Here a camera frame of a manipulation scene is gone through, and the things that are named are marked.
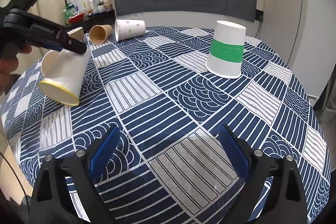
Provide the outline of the left hand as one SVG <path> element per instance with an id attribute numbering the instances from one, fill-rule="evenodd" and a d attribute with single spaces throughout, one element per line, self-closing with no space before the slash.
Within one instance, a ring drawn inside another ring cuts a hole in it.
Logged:
<path id="1" fill-rule="evenodd" d="M 12 73 L 18 68 L 19 61 L 15 56 L 12 59 L 1 59 L 0 95 L 7 93 L 14 84 Z"/>

